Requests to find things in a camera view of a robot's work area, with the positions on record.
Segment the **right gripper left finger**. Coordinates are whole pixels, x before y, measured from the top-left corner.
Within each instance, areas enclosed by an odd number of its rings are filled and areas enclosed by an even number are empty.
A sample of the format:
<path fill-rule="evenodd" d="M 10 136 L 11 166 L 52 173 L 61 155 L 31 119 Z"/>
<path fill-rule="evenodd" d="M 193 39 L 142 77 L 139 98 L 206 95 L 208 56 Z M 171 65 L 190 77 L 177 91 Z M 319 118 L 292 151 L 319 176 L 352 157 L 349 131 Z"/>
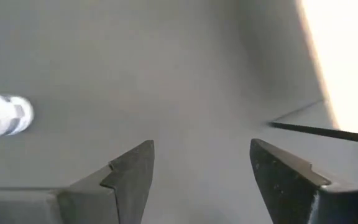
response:
<path fill-rule="evenodd" d="M 0 187 L 0 223 L 141 223 L 154 164 L 146 140 L 67 187 Z"/>

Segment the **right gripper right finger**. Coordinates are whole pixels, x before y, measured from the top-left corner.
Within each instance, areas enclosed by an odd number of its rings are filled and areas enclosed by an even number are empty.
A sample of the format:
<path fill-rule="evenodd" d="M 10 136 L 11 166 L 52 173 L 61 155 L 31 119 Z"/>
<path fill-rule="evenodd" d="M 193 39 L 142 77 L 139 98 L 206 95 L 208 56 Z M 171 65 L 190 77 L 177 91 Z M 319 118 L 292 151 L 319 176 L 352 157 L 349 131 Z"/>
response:
<path fill-rule="evenodd" d="M 249 150 L 255 181 L 273 223 L 358 223 L 358 186 L 261 139 Z"/>

